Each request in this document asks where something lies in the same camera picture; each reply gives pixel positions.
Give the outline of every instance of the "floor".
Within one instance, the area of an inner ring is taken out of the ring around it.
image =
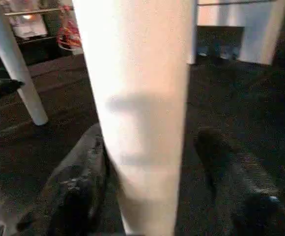
[[[285,190],[285,71],[205,58],[199,59],[190,71],[175,231],[177,235],[217,235],[215,211],[193,138],[203,126],[228,132],[259,158]],[[4,220],[15,219],[15,214],[30,204],[52,169],[81,134],[97,122],[91,92],[87,96],[86,110],[60,112],[43,128],[28,124],[26,129],[30,132],[0,138],[0,184],[6,196]],[[111,183],[103,213],[101,232],[123,231]]]

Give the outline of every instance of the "white pole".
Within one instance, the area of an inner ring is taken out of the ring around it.
[[[173,235],[187,90],[189,0],[73,0],[128,234]]]
[[[190,10],[192,11],[191,17],[192,17],[192,30],[191,30],[191,39],[190,39],[190,45],[189,45],[189,51],[188,51],[188,58],[187,63],[192,65],[196,62],[196,50],[197,50],[197,6],[198,0],[192,0],[192,5],[190,6]]]
[[[48,117],[43,109],[40,97],[35,90],[30,73],[26,67],[24,58],[18,48],[16,39],[11,31],[7,17],[4,16],[0,6],[0,59],[2,60],[9,76],[13,80],[19,80],[25,85],[18,90],[33,122],[43,125]]]

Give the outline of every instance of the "red cable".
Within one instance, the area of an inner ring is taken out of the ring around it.
[[[71,47],[81,47],[80,35],[75,23],[71,20],[69,15],[71,7],[63,5],[61,9],[61,27],[58,30],[57,42],[58,45],[66,50],[71,50],[63,45]]]

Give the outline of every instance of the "metal bar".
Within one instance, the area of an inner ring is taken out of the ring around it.
[[[52,12],[60,11],[59,8],[50,8],[50,9],[40,9],[34,11],[20,11],[20,12],[9,12],[5,13],[5,16],[23,16],[23,15],[34,15],[34,14],[47,14]]]
[[[198,4],[198,6],[242,5],[242,4],[273,2],[273,1],[276,0],[249,0],[249,1],[235,1],[235,2],[202,3]]]
[[[36,38],[33,40],[26,40],[26,41],[17,41],[18,45],[23,45],[23,44],[28,44],[28,43],[34,43],[34,42],[38,42],[38,41],[43,41],[43,40],[48,40],[48,39],[52,39],[52,38],[56,38],[56,36],[49,36],[49,37],[43,37],[43,38]]]

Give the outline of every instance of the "dark carpet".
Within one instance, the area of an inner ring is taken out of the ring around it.
[[[46,73],[43,73],[44,68],[34,66],[35,70],[40,70],[35,83],[42,80],[51,83],[66,75],[80,77],[82,84],[66,90],[67,96],[75,94],[72,99],[78,105],[70,103],[67,110],[48,112],[50,122],[44,127],[27,122],[21,126],[21,132],[9,129],[7,134],[0,134],[0,183],[7,196],[2,218],[7,221],[17,220],[15,215],[33,201],[53,168],[82,133],[97,122],[84,64],[72,71],[68,65],[48,69]],[[276,184],[285,191],[285,71],[210,59],[200,59],[190,71],[176,235],[219,235],[211,194],[193,147],[193,138],[203,126],[229,133],[259,158]],[[61,103],[56,96],[49,95],[48,99],[44,98],[44,93],[40,96],[50,111],[52,103]],[[123,231],[111,183],[103,213],[101,232]]]

